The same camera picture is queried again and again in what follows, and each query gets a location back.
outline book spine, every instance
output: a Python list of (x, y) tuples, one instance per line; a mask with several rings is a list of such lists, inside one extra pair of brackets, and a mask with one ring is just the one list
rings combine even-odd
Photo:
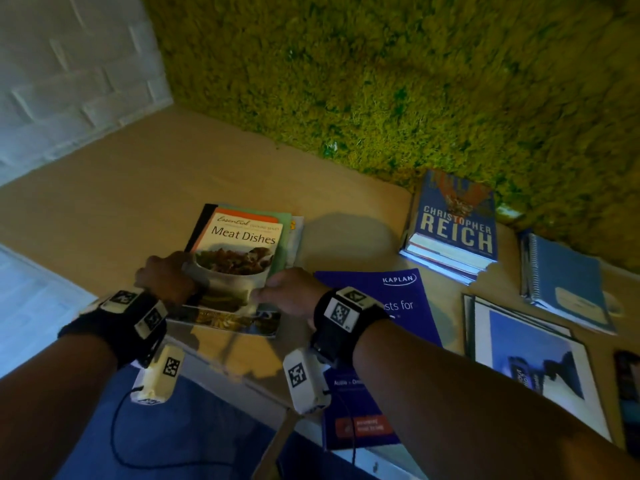
[(535, 234), (529, 234), (529, 267), (531, 268), (531, 300), (540, 298), (540, 274), (538, 272), (538, 240)]

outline stack of books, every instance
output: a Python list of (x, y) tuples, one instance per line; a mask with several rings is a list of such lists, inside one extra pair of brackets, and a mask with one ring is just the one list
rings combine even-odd
[(498, 260), (491, 188), (429, 170), (413, 197), (400, 254), (462, 284)]
[(184, 269), (203, 291), (167, 320), (274, 337), (280, 312), (252, 303), (250, 293), (293, 266), (303, 227), (304, 218), (286, 212), (205, 204), (185, 247), (193, 262)]
[[(396, 324), (442, 347), (417, 269), (382, 273), (317, 271), (315, 277), (331, 288), (353, 286), (363, 291), (384, 304)], [(353, 369), (327, 369), (324, 378), (332, 393), (331, 405), (324, 410), (322, 419), (325, 450), (400, 443), (389, 421)]]
[(477, 296), (463, 295), (463, 307), (471, 359), (548, 398), (611, 441), (587, 350), (568, 328)]
[(531, 232), (520, 236), (520, 258), (525, 300), (591, 330), (616, 333), (596, 258)]

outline black cable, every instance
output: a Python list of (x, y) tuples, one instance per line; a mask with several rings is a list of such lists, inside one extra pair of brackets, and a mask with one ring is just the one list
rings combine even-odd
[(347, 403), (344, 402), (344, 399), (342, 398), (342, 396), (338, 391), (333, 391), (333, 392), (324, 391), (324, 393), (334, 394), (338, 399), (340, 399), (340, 402), (344, 406), (344, 409), (347, 410), (347, 414), (349, 415), (349, 419), (351, 420), (351, 447), (353, 448), (353, 454), (351, 455), (351, 464), (355, 467), (356, 465), (356, 421), (354, 421), (353, 415), (351, 414), (351, 411), (349, 411), (349, 407), (347, 406)]
[(183, 461), (181, 463), (167, 463), (165, 465), (135, 465), (133, 463), (129, 463), (128, 461), (124, 461), (120, 454), (116, 451), (116, 441), (115, 441), (115, 431), (116, 431), (116, 421), (118, 420), (118, 415), (120, 414), (120, 409), (122, 409), (122, 405), (127, 400), (128, 396), (134, 392), (142, 390), (142, 387), (136, 387), (126, 393), (123, 398), (120, 400), (118, 407), (116, 408), (116, 412), (113, 414), (113, 420), (111, 420), (111, 452), (113, 453), (116, 461), (123, 466), (124, 468), (130, 468), (132, 470), (161, 470), (163, 468), (182, 468), (182, 467), (194, 467), (197, 465), (208, 465), (208, 466), (220, 466), (220, 467), (229, 467), (233, 468), (232, 463), (228, 463), (225, 461), (204, 461), (204, 460), (196, 460), (196, 461)]

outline blue floor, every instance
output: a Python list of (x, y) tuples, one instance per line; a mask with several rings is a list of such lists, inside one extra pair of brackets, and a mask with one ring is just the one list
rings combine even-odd
[[(116, 426), (116, 447), (120, 455), (137, 465), (209, 460), (232, 466), (167, 470), (121, 467), (111, 454), (109, 429), (116, 406), (132, 388), (137, 373), (133, 367), (125, 367), (109, 382), (84, 435), (56, 480), (237, 480), (251, 477), (274, 431), (183, 378), (178, 379), (171, 400), (165, 404), (139, 406), (129, 400), (124, 403)], [(304, 458), (303, 462), (295, 461), (300, 457)], [(284, 480), (373, 478), (297, 434), (287, 442), (280, 464)]]

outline kaplan logo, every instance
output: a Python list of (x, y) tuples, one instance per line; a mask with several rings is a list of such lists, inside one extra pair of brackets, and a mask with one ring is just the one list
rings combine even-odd
[(382, 284), (387, 286), (406, 286), (415, 282), (418, 278), (415, 274), (409, 276), (396, 276), (395, 278), (382, 278)]

